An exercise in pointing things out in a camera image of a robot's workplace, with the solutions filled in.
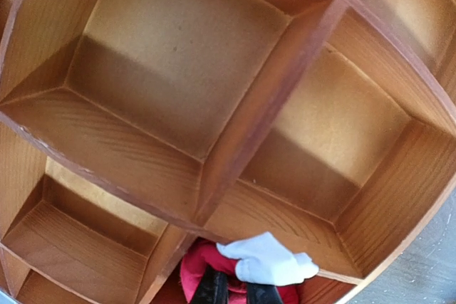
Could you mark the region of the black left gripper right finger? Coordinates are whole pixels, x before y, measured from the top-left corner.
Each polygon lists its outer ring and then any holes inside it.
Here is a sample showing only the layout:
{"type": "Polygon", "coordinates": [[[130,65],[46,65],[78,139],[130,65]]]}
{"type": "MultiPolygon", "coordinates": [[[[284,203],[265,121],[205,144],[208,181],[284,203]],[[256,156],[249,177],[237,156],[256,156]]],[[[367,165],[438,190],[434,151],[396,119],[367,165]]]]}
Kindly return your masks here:
{"type": "Polygon", "coordinates": [[[248,304],[283,304],[274,285],[247,283],[248,304]]]}

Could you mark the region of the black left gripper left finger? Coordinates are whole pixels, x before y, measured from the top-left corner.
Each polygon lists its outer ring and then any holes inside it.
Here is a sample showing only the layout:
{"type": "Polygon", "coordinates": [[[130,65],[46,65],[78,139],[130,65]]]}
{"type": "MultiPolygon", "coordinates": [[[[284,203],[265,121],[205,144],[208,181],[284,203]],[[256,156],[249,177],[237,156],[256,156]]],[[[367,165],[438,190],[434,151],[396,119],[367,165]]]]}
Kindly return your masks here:
{"type": "Polygon", "coordinates": [[[208,266],[192,297],[192,304],[228,304],[227,275],[208,266]]]}

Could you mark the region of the red white underwear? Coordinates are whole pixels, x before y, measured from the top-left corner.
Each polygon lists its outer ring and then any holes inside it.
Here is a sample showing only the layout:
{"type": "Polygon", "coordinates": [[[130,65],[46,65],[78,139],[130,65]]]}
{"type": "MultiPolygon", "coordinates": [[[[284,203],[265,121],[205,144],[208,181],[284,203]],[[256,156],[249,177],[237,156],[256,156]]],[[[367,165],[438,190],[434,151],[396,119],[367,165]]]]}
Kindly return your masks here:
{"type": "Polygon", "coordinates": [[[227,245],[199,238],[180,265],[180,282],[188,303],[209,266],[227,275],[230,303],[247,302],[248,283],[272,285],[283,303],[298,303],[298,286],[319,271],[310,256],[291,252],[270,232],[227,245]]]}

